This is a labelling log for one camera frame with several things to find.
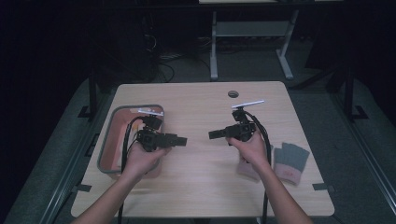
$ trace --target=person's left arm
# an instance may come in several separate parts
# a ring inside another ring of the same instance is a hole
[[[72,223],[110,223],[132,188],[169,150],[157,149],[147,152],[141,144],[133,144],[124,172],[119,179]]]

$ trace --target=person's right hand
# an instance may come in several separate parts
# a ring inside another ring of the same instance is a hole
[[[259,167],[269,164],[265,144],[258,129],[246,142],[239,141],[235,138],[226,138],[226,140],[239,150],[241,156],[250,162],[254,169],[259,169]]]

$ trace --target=person's right arm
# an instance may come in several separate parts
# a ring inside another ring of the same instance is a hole
[[[260,131],[256,131],[247,142],[235,138],[227,138],[227,141],[239,150],[259,174],[278,223],[313,223],[271,168]]]

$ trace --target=hand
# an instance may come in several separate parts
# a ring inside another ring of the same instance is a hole
[[[235,138],[226,138],[226,140],[239,150],[241,156],[250,162],[256,171],[260,166],[269,164],[265,144],[258,129],[256,129],[256,132],[246,142],[239,141]]]
[[[139,181],[170,150],[171,148],[157,148],[153,152],[147,152],[140,143],[133,143],[121,177]]]

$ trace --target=gray floor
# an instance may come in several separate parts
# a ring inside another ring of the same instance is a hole
[[[281,41],[253,41],[234,46],[233,49],[238,50],[232,53],[220,51],[218,81],[278,80],[286,86],[293,86],[319,72],[304,68],[312,43],[294,40],[287,58],[295,79],[286,80],[275,53]],[[165,64],[175,71],[171,82],[207,82],[210,80],[208,62],[209,53],[206,50],[198,58],[180,57]],[[160,68],[166,77],[172,75],[169,67]],[[393,165],[396,160],[395,127],[358,80],[355,81],[354,105],[361,105],[369,119],[350,123],[340,106],[343,92],[327,93],[327,81],[326,77],[304,90],[289,92],[324,182],[330,187],[329,193],[335,207],[332,217],[313,219],[315,223],[396,223],[396,216],[377,185],[359,141],[359,136],[365,140],[364,145],[370,148],[391,184],[396,186],[396,167]],[[154,82],[163,82],[163,76],[158,76]],[[6,223],[51,223],[52,220],[54,223],[69,223],[73,220],[70,214],[76,197],[73,186],[83,177],[90,159],[84,156],[85,151],[102,128],[114,91],[110,94],[98,93],[99,112],[92,121],[77,118],[80,109],[89,103],[88,96],[88,83],[85,81],[71,99]],[[64,183],[64,170],[72,164],[77,168]],[[49,209],[51,200],[56,198],[60,199],[58,206]],[[242,224],[254,221],[253,218],[212,219],[210,223]],[[124,219],[123,223],[192,223],[192,220]],[[276,221],[269,218],[269,223]]]

